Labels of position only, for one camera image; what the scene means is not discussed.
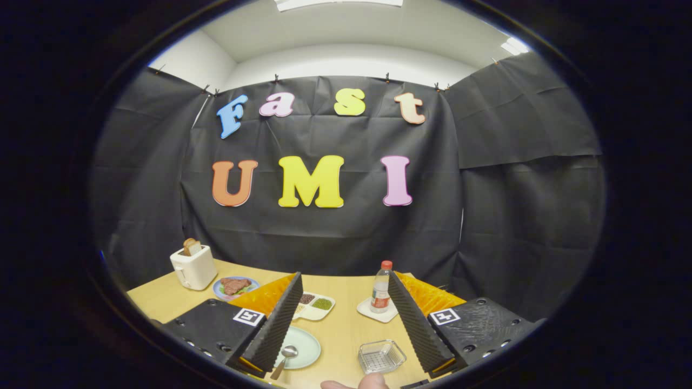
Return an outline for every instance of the light green plate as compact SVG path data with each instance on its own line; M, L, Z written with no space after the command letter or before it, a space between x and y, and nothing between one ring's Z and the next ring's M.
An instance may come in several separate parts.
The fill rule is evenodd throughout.
M284 343L281 345L281 349L283 350L283 348L288 345L292 345L298 349L298 356L295 358L288 358L284 369L302 369L310 366L317 361L317 358L319 358L322 353L320 342L309 332L297 327L289 327L286 337L284 338ZM281 363L283 359L284 356L279 352L274 362L274 367L279 366L279 363Z

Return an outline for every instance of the black cloth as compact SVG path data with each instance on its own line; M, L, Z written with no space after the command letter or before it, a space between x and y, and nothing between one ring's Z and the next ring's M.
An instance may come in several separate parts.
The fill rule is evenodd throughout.
M172 271L182 247L180 174L190 128L206 96L147 69L113 108L91 173L97 247L113 274L134 288Z
M452 275L533 321L579 281L598 240L605 179L597 156L551 156L461 171L464 225Z
M365 112L337 116L336 92L365 92ZM277 92L295 95L290 116L263 117L259 108ZM426 121L411 125L394 97L411 92L423 100ZM246 94L241 127L221 139L216 113ZM362 77L310 77L250 85L211 100L192 129L181 186L185 234L212 247L215 257L276 271L319 275L374 275L383 260L396 270L441 285L449 279L459 240L461 182L455 127L444 96L430 87ZM325 155L345 160L339 172L342 208L282 208L284 156L299 156L312 172ZM402 155L413 203L388 207L380 159ZM211 195L216 161L253 159L249 200L223 207ZM228 191L239 187L240 170L229 174Z
M536 53L480 69L446 98L461 169L601 153L579 99Z

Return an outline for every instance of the spoon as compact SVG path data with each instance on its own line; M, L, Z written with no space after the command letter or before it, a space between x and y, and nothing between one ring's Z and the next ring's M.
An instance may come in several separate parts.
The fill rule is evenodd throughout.
M271 373L271 379L277 379L279 378L279 374L284 370L284 365L286 364L286 360L288 358L295 358L298 356L298 349L296 349L294 346L288 345L284 347L283 350L281 350L281 355L284 356L284 360L279 363L279 366L274 370L273 373Z

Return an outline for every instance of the blue letter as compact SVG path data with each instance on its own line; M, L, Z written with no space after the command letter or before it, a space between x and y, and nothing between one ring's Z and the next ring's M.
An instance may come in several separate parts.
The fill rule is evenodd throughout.
M240 123L236 123L235 119L243 117L243 104L248 101L248 96L240 95L232 102L229 102L224 108L217 112L217 116L221 116L221 139L226 139L227 136L240 128Z

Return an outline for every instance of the plate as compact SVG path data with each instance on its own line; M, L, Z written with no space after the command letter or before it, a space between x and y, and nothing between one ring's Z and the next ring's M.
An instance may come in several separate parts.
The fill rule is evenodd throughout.
M243 278L246 278L247 280L250 280L250 282L252 282L252 283L250 284L248 291L253 291L253 290L260 287L259 286L260 284L257 281L255 281L249 277L221 277L218 281L214 282L214 286L212 287L212 289L214 289L214 294L217 295L218 298L220 298L224 301L235 300L236 298L238 298L244 294L244 293L241 293L241 294L237 294L234 296L227 296L226 294L222 293L220 291L220 288L223 286L223 285L221 285L221 280L223 280L224 278L231 278L233 280L242 280Z
M369 318L373 318L377 321L381 321L382 323L388 323L392 321L392 319L399 314L399 310L397 310L397 307L394 305L392 299L390 299L389 309L382 312L381 314L376 314L370 310L370 297L366 298L362 303L358 304L358 307L356 309L362 315L367 316Z
M284 365L284 369L302 369L310 366L317 361L317 358L319 358L322 353L320 342L308 331L297 327L289 327L284 337L284 342L281 344L281 350L288 345L292 345L298 349L298 356L295 358L288 358L286 360L286 365ZM276 361L274 361L274 367L279 366L279 363L283 360L284 356L279 352L279 355L276 356Z
M331 312L331 310L334 308L334 305L336 305L336 300L334 300L331 297L323 296L321 294L312 293L308 291L303 291L303 294L311 294L315 296L315 298L310 300L310 302L308 302L307 304L298 303L298 308L295 309L295 313L293 314L292 320L295 320L297 318L305 318L307 320L322 320L323 318L325 318L325 316L327 316L329 312ZM331 302L331 306L329 307L329 309L315 308L312 306L312 304L314 304L317 300L321 298Z

